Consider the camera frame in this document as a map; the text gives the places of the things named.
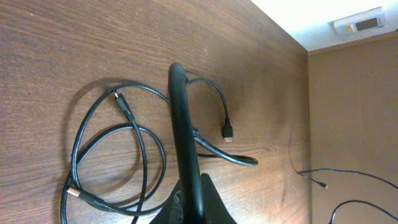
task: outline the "metal connector tip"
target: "metal connector tip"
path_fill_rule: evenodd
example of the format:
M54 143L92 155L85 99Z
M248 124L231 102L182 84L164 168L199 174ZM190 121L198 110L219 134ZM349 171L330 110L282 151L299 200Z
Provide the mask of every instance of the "metal connector tip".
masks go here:
M80 191L73 189L73 188L69 188L67 191L68 191L68 193L70 193L71 195L76 196L76 197L79 197L79 195L80 195Z
M232 142L232 138L224 138L225 142Z

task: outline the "wood grain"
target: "wood grain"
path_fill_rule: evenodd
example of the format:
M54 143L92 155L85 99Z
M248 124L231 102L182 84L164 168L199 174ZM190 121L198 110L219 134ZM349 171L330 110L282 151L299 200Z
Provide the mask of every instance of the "wood grain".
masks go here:
M6 1L1 17L1 223L59 223L72 144L85 113L110 86L138 81L167 94L167 70L180 62L190 78L224 91L234 141L222 141L223 109L204 84L188 90L192 121L229 153L253 156L255 168L200 159L238 223L310 223L307 51L251 1ZM123 90L138 123L162 140L167 171L144 207L163 202L178 180L168 106L148 92ZM125 122L112 99L84 135ZM159 174L155 142L144 136L149 180ZM79 169L84 188L107 201L140 191L141 156L129 131L104 140ZM129 223L69 197L69 223ZM154 215L142 217L149 223Z

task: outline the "brown wood tabletop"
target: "brown wood tabletop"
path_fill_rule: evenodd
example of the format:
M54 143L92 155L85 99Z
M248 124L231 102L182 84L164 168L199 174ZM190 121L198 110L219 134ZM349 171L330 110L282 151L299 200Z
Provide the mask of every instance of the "brown wood tabletop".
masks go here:
M78 127L105 89L138 81L167 94L169 65L217 82L234 141L223 142L223 108L214 89L190 86L193 124L220 149L258 159L254 168L200 159L238 223L310 223L307 51L251 1L3 1L1 3L0 223L60 223L60 194ZM123 90L137 122L165 146L165 179L151 208L178 181L169 107L155 95ZM88 124L84 142L125 123L112 98ZM144 135L149 186L160 171ZM114 134L79 169L83 187L109 202L141 190L142 158L130 131ZM69 223L130 223L68 197ZM140 217L149 223L154 215Z

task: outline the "white surface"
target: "white surface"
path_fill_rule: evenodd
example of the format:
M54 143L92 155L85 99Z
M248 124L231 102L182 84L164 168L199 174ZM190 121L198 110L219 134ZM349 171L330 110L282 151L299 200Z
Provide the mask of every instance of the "white surface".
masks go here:
M398 29L397 0L251 0L308 51ZM329 22L383 6L386 24L354 35L338 35Z

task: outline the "black rod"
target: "black rod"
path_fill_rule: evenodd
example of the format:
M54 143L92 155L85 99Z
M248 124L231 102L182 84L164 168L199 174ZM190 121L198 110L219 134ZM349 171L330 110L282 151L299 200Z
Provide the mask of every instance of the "black rod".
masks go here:
M198 154L193 140L193 130L187 100L188 78L179 63L169 68L169 93L177 151L178 171L182 190L184 223L203 223L203 192L201 187Z

